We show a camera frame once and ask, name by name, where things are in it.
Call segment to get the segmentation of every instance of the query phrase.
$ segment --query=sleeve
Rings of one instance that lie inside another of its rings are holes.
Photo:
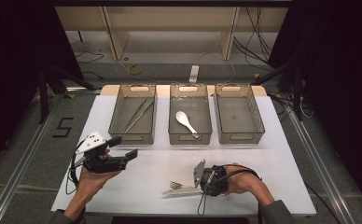
[[[86,220],[83,217],[83,214],[85,212],[82,212],[81,216],[77,219],[77,221],[71,220],[69,217],[65,216],[63,213],[63,210],[58,209],[52,216],[52,218],[49,221],[49,224],[86,224]]]
[[[296,223],[283,201],[279,200],[267,206],[260,207],[260,212],[267,224]]]

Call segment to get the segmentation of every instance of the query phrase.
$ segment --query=tray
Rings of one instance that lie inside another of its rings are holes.
[[[178,111],[187,114],[198,134],[179,123]],[[213,132],[210,120],[207,86],[204,84],[172,84],[170,87],[169,137],[171,145],[208,145]]]
[[[217,84],[215,102],[220,144],[259,142],[265,128],[249,84]]]
[[[108,133],[122,145],[152,145],[156,102],[155,84],[121,85]]]

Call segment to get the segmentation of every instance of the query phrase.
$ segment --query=white table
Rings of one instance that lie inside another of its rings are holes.
[[[218,142],[214,99],[209,97],[213,134],[207,146],[172,146],[169,143],[169,96],[158,97],[155,142],[138,147],[138,157],[130,161],[125,171],[109,180],[87,205],[87,212],[109,216],[194,217],[201,195],[169,197],[162,193],[170,189],[170,181],[193,186],[192,169],[206,159],[205,167],[238,162],[254,169],[275,199],[281,199],[294,216],[312,216],[315,209],[305,188],[297,164],[270,97],[256,97],[266,132],[259,144],[225,146]],[[110,139],[109,123],[116,96],[97,96],[80,137],[83,140],[93,130]],[[111,148],[112,156],[123,156],[133,146]],[[66,175],[52,206],[52,211],[65,209],[73,194],[65,194]],[[69,191],[74,185],[68,184]],[[207,197],[207,217],[247,217],[258,212],[257,200],[250,193]]]

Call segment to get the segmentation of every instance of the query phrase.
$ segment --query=spoon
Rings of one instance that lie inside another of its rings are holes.
[[[190,126],[190,123],[189,123],[189,120],[188,120],[188,117],[187,115],[182,112],[182,111],[178,111],[176,114],[175,114],[175,118],[178,120],[178,122],[180,122],[181,124],[185,125],[187,128],[189,128],[189,130],[192,132],[192,133],[197,133],[193,128],[192,126]],[[193,136],[195,138],[199,138],[199,136],[197,134],[193,134]]]

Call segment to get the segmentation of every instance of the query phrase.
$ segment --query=hand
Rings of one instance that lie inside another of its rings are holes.
[[[77,192],[64,211],[64,215],[75,221],[79,214],[82,212],[86,204],[93,198],[93,196],[103,187],[107,180],[120,174],[120,171],[114,171],[104,174],[95,174],[89,172],[85,167],[82,166],[81,174],[79,176],[79,183]]]
[[[227,170],[227,174],[229,174],[237,170],[243,170],[244,168],[234,162],[232,165],[228,165],[225,169]],[[251,192],[262,206],[274,202],[274,199],[266,185],[251,173],[245,172],[232,175],[228,178],[228,183],[229,187],[225,194]]]

